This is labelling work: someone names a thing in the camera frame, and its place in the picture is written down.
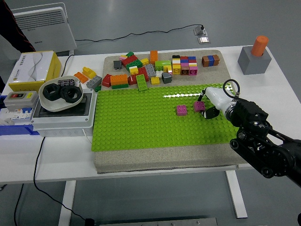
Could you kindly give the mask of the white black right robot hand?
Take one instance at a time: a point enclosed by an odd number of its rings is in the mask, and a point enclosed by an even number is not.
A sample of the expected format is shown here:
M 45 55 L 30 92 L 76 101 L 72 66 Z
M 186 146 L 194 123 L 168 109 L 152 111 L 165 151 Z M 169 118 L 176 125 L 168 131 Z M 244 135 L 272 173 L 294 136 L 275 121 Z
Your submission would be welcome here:
M 205 119 L 213 119 L 220 114 L 220 111 L 222 111 L 224 117 L 230 121 L 231 114 L 236 105 L 236 102 L 231 97 L 230 92 L 225 92 L 221 88 L 207 87 L 202 90 L 198 101 L 201 101 L 203 96 L 206 96 L 214 105 L 213 107 L 201 112 Z

